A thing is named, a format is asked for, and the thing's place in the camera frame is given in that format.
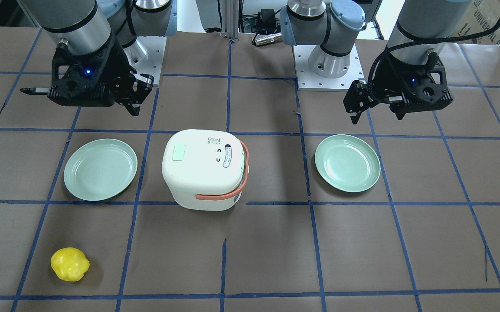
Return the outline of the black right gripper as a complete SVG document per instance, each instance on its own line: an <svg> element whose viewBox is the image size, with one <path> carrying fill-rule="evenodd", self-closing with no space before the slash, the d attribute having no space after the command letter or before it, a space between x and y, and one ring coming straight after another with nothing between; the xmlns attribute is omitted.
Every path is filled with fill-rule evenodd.
<svg viewBox="0 0 500 312"><path fill-rule="evenodd" d="M67 107L108 108L119 104L130 115L138 116L154 77L138 74L114 37L87 55L73 55L71 48L65 38L56 46L48 99Z"/></svg>

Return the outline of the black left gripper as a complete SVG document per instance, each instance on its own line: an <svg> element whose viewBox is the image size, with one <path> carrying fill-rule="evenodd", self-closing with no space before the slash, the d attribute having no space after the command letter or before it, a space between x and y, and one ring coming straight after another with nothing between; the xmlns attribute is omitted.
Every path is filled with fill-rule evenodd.
<svg viewBox="0 0 500 312"><path fill-rule="evenodd" d="M367 109L380 103L388 104L398 120L405 114L437 111L452 103L445 67L437 52L427 52L422 65L409 65L390 53L376 66L371 81L355 80L347 91L343 104L357 125Z"/></svg>

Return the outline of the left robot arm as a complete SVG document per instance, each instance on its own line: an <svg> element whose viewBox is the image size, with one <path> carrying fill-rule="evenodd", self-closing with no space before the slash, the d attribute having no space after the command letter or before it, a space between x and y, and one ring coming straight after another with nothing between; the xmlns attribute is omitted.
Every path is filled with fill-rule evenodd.
<svg viewBox="0 0 500 312"><path fill-rule="evenodd" d="M311 45L312 71L326 78L344 75L350 52L374 0L290 0L280 10L283 41ZM367 109L388 104L397 119L416 112L437 111L452 103L446 70L439 56L448 42L492 34L490 28L464 37L453 33L468 10L469 0L406 0L385 49L373 61L365 82L351 83L343 104L353 124Z"/></svg>

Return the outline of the green plate near left arm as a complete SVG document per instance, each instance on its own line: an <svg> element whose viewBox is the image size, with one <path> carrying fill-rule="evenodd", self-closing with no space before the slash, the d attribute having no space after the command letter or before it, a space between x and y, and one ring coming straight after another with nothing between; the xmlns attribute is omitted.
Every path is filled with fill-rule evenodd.
<svg viewBox="0 0 500 312"><path fill-rule="evenodd" d="M97 202L120 194L133 182L137 154L121 140L105 138L78 148L68 159L63 181L68 192Z"/></svg>

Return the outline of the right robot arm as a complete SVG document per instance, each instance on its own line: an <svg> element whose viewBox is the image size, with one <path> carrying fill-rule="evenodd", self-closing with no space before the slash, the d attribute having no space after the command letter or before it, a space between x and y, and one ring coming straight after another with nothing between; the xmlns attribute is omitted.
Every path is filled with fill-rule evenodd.
<svg viewBox="0 0 500 312"><path fill-rule="evenodd" d="M108 108L137 116L158 83L141 37L178 29L176 0L23 0L55 43L48 87L21 88L64 107Z"/></svg>

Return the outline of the green plate near right arm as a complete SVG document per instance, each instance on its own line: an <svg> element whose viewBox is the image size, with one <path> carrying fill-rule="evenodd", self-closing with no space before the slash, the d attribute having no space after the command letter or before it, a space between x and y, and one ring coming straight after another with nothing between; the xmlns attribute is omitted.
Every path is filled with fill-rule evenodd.
<svg viewBox="0 0 500 312"><path fill-rule="evenodd" d="M314 162L325 182L347 193L371 189L381 174L380 160L372 146L346 134L322 140L315 150Z"/></svg>

